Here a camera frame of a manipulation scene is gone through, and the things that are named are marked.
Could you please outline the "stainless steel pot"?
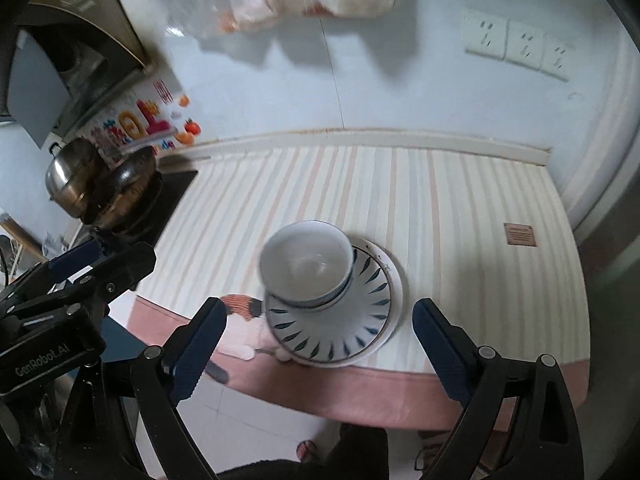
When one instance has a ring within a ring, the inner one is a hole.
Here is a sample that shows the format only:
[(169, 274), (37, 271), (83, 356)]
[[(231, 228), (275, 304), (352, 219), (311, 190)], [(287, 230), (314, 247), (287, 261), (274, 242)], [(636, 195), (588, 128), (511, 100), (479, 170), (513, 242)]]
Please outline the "stainless steel pot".
[(98, 149), (87, 139), (77, 138), (62, 146), (49, 146), (52, 160), (44, 177), (50, 200), (72, 218), (86, 211), (91, 193), (107, 174), (108, 166)]

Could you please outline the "wall socket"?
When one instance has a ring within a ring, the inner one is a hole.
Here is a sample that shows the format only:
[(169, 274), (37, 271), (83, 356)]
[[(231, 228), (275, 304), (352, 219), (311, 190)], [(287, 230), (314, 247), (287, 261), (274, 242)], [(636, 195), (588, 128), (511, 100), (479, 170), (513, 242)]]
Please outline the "wall socket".
[(506, 33), (506, 62), (540, 70), (544, 56), (544, 32), (534, 26), (510, 20)]
[(544, 34), (544, 53), (540, 71), (562, 81), (570, 81), (575, 73), (576, 48), (555, 36)]
[(501, 16), (466, 9), (461, 26), (465, 52), (502, 61), (506, 56), (508, 23)]

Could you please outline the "white bowl dark rim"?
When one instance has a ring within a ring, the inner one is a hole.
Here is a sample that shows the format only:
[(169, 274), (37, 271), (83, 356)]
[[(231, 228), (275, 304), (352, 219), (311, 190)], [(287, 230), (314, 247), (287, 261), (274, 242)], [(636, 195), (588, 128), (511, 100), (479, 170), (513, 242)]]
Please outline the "white bowl dark rim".
[(339, 300), (348, 291), (354, 267), (353, 263), (343, 268), (327, 262), (304, 261), (299, 266), (291, 266), (283, 283), (268, 295), (293, 308), (319, 309)]

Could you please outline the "black wok with food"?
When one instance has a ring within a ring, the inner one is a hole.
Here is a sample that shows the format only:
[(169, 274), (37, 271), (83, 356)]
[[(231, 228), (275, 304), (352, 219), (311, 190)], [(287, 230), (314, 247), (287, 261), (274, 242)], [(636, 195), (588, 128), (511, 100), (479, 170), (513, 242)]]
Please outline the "black wok with food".
[(81, 221), (101, 230), (113, 229), (128, 216), (156, 173), (152, 146), (145, 146), (124, 159), (92, 188)]

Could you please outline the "striped cat table mat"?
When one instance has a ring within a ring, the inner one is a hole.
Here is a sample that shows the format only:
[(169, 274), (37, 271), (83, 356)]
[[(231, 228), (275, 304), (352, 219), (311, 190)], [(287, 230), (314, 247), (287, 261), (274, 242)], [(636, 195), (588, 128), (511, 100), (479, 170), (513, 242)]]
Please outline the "striped cat table mat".
[[(214, 354), (227, 387), (311, 415), (398, 429), (447, 429), (459, 416), (413, 333), (431, 298), (472, 341), (507, 359), (550, 354), (585, 401), (590, 329), (570, 222), (546, 168), (427, 150), (312, 146), (217, 155), (160, 234), (127, 328), (161, 344), (209, 297), (227, 329)], [(335, 309), (268, 300), (258, 259), (297, 221), (351, 239), (352, 289)]]

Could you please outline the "left wall socket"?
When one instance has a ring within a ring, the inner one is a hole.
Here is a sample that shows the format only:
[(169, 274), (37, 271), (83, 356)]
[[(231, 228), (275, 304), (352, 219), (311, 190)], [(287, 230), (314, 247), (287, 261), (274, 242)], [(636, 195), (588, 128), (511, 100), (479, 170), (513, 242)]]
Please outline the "left wall socket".
[(501, 16), (466, 9), (461, 26), (465, 52), (502, 61), (506, 56), (508, 23)]

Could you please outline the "right wall socket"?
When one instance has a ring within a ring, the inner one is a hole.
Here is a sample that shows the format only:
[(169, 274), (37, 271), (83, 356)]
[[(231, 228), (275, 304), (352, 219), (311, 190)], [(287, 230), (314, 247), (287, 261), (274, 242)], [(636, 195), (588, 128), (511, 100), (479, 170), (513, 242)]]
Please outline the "right wall socket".
[(555, 36), (544, 34), (544, 53), (540, 71), (562, 81), (570, 81), (575, 73), (576, 48)]

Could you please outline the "black induction cooktop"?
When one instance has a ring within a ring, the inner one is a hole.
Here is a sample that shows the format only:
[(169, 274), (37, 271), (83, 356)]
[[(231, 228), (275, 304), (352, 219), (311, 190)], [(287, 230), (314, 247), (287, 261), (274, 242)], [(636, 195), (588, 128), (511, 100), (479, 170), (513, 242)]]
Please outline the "black induction cooktop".
[(122, 222), (109, 230), (93, 231), (92, 237), (99, 241), (102, 255), (117, 254), (137, 243), (154, 247), (197, 175), (198, 170), (171, 174), (157, 171)]

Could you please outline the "white bowl blue pattern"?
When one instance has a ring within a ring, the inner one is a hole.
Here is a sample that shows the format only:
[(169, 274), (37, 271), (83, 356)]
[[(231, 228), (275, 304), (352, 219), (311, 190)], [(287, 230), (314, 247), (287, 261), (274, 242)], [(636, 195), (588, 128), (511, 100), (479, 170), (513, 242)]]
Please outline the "white bowl blue pattern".
[(266, 241), (258, 271), (270, 296), (296, 308), (313, 309), (346, 288), (354, 263), (354, 248), (343, 231), (306, 220), (285, 226)]

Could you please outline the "glass sliding door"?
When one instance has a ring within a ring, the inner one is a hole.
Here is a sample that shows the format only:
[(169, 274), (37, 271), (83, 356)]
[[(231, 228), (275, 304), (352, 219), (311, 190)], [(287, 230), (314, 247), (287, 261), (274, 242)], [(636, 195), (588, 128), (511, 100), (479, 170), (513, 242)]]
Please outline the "glass sliding door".
[(576, 230), (590, 318), (590, 378), (577, 410), (587, 479), (639, 475), (639, 137)]

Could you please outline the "middle wall socket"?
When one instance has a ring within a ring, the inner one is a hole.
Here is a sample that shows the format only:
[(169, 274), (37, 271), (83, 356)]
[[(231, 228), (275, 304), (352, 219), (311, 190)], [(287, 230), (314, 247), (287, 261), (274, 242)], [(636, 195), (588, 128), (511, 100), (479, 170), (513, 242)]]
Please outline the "middle wall socket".
[(510, 20), (506, 33), (506, 62), (540, 70), (544, 56), (544, 32), (534, 26)]

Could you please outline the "black range hood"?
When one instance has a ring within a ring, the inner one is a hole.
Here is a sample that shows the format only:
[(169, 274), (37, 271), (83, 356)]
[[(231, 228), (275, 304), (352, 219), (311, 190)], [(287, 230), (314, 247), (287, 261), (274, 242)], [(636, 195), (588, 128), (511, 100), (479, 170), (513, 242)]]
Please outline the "black range hood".
[(40, 148), (75, 131), (149, 57), (120, 0), (29, 0), (1, 32), (1, 120)]

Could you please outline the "colourful wall sticker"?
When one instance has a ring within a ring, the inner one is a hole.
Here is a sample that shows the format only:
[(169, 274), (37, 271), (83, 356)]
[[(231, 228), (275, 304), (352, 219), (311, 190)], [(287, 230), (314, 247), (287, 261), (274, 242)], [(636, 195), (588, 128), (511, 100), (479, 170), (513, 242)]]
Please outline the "colourful wall sticker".
[(154, 154), (187, 148), (203, 140), (205, 130), (201, 110), (180, 82), (160, 72), (106, 104), (77, 135), (114, 166), (140, 148)]

